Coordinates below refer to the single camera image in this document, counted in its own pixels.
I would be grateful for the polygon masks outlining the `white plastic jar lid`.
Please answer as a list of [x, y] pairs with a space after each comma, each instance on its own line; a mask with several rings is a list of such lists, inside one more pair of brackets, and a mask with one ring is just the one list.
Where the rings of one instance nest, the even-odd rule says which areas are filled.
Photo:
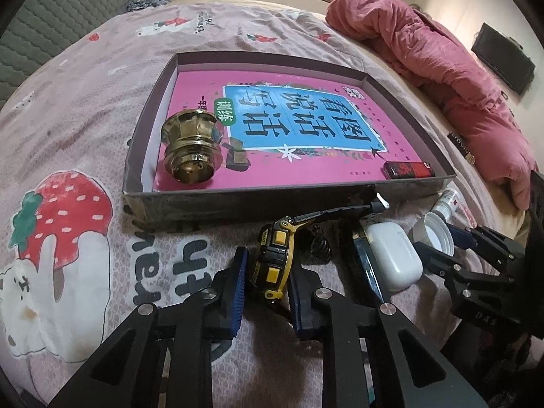
[[449, 256], [455, 254], [454, 241], [449, 227], [433, 212], [425, 214], [413, 226], [411, 237], [414, 242], [422, 242]]

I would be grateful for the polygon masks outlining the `white earbuds case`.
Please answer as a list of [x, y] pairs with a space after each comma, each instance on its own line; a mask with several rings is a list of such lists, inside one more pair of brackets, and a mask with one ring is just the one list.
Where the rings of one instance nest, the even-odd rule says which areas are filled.
[[364, 233], [390, 292], [403, 291], [420, 280], [421, 258], [401, 226], [394, 222], [375, 223], [367, 226]]

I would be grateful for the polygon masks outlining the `small white pill bottle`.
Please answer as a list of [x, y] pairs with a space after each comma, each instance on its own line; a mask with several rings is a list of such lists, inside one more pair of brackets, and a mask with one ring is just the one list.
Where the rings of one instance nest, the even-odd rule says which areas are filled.
[[437, 202], [430, 211], [440, 217], [444, 222], [448, 222], [456, 213], [458, 205], [459, 193], [454, 188], [448, 187], [440, 193]]

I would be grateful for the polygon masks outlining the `black folding knife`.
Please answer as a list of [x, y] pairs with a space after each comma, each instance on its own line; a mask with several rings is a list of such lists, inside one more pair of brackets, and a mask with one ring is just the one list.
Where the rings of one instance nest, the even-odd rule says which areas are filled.
[[351, 236], [353, 247], [351, 291], [354, 300], [367, 307], [379, 307], [383, 303], [390, 303], [391, 296], [382, 270], [360, 221], [353, 223]]

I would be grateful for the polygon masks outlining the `black gold label box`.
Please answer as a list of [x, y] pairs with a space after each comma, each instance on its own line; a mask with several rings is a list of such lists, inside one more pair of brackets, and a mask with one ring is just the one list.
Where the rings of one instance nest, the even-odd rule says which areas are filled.
[[460, 152], [463, 159], [465, 159], [470, 165], [474, 166], [476, 161], [475, 157], [466, 147], [466, 144], [464, 143], [463, 139], [454, 131], [450, 131], [447, 137], [450, 140], [450, 142], [456, 147], [456, 149]]

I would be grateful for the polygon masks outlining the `red black lighter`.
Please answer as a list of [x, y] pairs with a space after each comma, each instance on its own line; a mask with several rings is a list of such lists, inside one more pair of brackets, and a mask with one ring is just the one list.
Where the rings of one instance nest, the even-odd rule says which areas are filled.
[[434, 170], [427, 162], [386, 161], [382, 167], [386, 177], [397, 179], [425, 179], [435, 176]]

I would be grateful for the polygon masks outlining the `pink strawberry print blanket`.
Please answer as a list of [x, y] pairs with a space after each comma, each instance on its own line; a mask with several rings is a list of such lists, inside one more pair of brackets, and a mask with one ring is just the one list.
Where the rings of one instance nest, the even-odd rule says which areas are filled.
[[[150, 226], [123, 195], [152, 88], [172, 56], [197, 53], [184, 23], [167, 5], [112, 18], [1, 111], [1, 375], [15, 403], [45, 406], [135, 308], [211, 286], [277, 220]], [[411, 230], [438, 192], [389, 201], [380, 219]]]

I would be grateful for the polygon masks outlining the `brass door knob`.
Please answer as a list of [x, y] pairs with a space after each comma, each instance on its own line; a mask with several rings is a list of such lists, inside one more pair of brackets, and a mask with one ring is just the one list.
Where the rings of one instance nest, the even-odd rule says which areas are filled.
[[218, 119], [203, 109], [185, 109], [162, 125], [165, 170], [183, 184], [208, 182], [222, 164]]

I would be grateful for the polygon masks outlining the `pink Chinese workbook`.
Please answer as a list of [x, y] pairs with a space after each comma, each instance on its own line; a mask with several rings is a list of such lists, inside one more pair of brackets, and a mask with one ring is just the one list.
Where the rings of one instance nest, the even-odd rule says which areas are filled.
[[429, 161], [418, 134], [367, 82], [285, 73], [178, 71], [162, 119], [216, 115], [222, 162], [197, 190], [380, 182], [387, 162]]

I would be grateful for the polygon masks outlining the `pink rolled quilt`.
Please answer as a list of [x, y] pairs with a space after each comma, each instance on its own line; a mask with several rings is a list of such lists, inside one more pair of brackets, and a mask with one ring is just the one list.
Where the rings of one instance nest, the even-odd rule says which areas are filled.
[[435, 102], [482, 178], [508, 184], [517, 208], [529, 208], [534, 153], [495, 79], [455, 35], [402, 0], [334, 0], [325, 20]]

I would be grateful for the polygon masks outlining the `dark patterned cloth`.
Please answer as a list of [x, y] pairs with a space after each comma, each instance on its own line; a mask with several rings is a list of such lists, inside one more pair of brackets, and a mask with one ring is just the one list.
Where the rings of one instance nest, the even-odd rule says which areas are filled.
[[131, 0], [124, 6], [124, 12], [136, 12], [150, 7], [167, 5], [171, 0]]

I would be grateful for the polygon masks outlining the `grey quilted headboard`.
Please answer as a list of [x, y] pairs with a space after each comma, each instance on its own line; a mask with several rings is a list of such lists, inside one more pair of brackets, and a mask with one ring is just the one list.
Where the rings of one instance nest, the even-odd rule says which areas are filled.
[[1, 104], [42, 65], [133, 0], [25, 0], [1, 34]]

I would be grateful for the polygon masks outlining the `wall television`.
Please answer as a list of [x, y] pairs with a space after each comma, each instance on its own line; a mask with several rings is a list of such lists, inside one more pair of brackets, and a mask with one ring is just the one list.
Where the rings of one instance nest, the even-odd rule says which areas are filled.
[[536, 65], [512, 38], [483, 23], [471, 51], [518, 96], [530, 86]]

